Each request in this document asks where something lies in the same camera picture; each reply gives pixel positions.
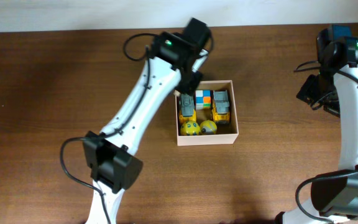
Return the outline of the multicoloured puzzle cube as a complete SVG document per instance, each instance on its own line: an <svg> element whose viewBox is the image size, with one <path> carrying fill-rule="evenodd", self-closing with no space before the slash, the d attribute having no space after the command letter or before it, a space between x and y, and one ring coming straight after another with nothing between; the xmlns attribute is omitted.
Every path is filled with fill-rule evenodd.
<svg viewBox="0 0 358 224"><path fill-rule="evenodd" d="M211 108L211 91L196 90L195 91L195 108L197 110L208 110Z"/></svg>

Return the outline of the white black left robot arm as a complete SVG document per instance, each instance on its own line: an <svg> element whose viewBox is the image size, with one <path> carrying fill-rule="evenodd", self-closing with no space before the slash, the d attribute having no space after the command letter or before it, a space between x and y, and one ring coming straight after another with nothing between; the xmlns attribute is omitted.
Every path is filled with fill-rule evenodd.
<svg viewBox="0 0 358 224"><path fill-rule="evenodd" d="M189 94L201 80L198 69L208 57L209 27L192 18L181 33L156 35L143 71L115 117L83 149L93 180L87 223L115 223L124 192L137 180L143 163L135 157L142 136L164 99L173 91Z"/></svg>

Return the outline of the yellow ball blue letters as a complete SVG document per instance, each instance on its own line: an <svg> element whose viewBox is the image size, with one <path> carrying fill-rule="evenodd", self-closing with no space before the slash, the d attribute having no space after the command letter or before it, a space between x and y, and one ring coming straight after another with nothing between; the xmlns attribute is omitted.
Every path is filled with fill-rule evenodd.
<svg viewBox="0 0 358 224"><path fill-rule="evenodd" d="M180 134L182 136L197 136L201 134L201 128L195 121L186 121L180 128Z"/></svg>

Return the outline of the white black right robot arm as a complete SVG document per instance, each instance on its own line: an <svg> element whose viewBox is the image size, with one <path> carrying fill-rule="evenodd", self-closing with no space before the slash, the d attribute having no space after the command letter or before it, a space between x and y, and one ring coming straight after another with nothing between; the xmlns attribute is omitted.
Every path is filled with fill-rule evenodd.
<svg viewBox="0 0 358 224"><path fill-rule="evenodd" d="M358 37L348 26L331 25L316 37L318 58L296 72L318 70L297 94L312 110L323 108L341 122L338 170L303 181L295 191L297 208L275 223L343 223L358 220Z"/></svg>

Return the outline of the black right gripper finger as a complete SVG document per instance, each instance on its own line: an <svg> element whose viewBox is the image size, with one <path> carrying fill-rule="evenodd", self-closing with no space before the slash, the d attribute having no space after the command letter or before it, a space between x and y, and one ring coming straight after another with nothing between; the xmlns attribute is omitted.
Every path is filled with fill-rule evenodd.
<svg viewBox="0 0 358 224"><path fill-rule="evenodd" d="M338 100L325 101L323 103L323 110L325 110L325 112L328 112L331 115L336 116L338 118L341 117L340 106L339 106L339 101Z"/></svg>
<svg viewBox="0 0 358 224"><path fill-rule="evenodd" d="M316 75L310 75L303 86L300 88L299 92L296 94L296 97L305 102L308 105L312 105L318 100L319 96L319 85L318 77Z"/></svg>

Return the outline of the yellow minion ball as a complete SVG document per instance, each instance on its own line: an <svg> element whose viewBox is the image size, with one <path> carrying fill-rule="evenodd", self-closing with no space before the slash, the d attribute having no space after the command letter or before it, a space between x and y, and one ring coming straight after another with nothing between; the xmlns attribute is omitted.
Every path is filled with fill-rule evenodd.
<svg viewBox="0 0 358 224"><path fill-rule="evenodd" d="M218 127L217 127L216 123L214 121L211 121L211 120L203 121L200 124L200 128L201 128L201 133L203 135L216 134L217 130L218 130Z"/></svg>

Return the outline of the yellow toy truck grey cab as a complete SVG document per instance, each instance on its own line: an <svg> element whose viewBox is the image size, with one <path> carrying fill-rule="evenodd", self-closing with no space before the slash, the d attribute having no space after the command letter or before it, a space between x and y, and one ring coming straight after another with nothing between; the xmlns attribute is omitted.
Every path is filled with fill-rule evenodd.
<svg viewBox="0 0 358 224"><path fill-rule="evenodd" d="M193 97L187 94L182 94L178 104L180 106L178 114L180 124L187 121L196 122L196 111Z"/></svg>

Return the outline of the yellow toy dump truck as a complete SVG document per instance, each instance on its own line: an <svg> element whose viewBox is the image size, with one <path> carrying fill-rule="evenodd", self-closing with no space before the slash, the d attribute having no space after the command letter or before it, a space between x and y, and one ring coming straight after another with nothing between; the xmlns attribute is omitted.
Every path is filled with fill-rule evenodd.
<svg viewBox="0 0 358 224"><path fill-rule="evenodd" d="M230 103L227 90L213 91L212 119L216 124L230 123Z"/></svg>

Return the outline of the yellow wooden rattle drum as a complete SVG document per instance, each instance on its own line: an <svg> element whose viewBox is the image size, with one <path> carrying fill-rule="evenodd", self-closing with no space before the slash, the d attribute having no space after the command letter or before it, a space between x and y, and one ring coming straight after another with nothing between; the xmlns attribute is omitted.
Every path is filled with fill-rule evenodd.
<svg viewBox="0 0 358 224"><path fill-rule="evenodd" d="M173 94L174 94L175 96L180 96L180 95L181 95L181 93L180 93L179 91L177 91L177 90L174 90L174 91L173 91Z"/></svg>

